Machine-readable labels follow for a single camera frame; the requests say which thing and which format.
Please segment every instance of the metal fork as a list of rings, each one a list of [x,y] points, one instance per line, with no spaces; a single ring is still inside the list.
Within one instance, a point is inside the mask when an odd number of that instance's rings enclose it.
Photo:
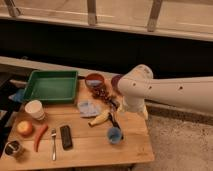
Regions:
[[[56,160],[56,146],[55,146],[55,137],[56,137],[56,129],[52,129],[51,137],[53,139],[53,155],[52,160]]]

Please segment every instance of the plastic tray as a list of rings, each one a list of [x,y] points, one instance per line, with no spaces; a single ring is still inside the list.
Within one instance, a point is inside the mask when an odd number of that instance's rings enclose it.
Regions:
[[[73,103],[76,96],[77,71],[33,71],[24,93],[24,101]]]

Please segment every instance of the white cup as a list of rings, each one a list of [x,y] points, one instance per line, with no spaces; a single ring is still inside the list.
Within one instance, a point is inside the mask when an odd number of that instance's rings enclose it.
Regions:
[[[25,105],[25,112],[36,120],[43,120],[45,118],[42,103],[39,100],[33,100]]]

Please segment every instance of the black wall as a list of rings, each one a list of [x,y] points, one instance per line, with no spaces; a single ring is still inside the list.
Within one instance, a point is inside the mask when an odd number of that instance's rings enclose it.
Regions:
[[[213,75],[213,43],[0,20],[0,55],[126,73],[144,63],[155,77]]]

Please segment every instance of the remote control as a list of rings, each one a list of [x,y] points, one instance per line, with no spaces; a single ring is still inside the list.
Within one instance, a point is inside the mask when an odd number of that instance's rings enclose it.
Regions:
[[[72,137],[70,133],[70,127],[64,125],[60,127],[62,146],[64,150],[67,150],[72,147]]]

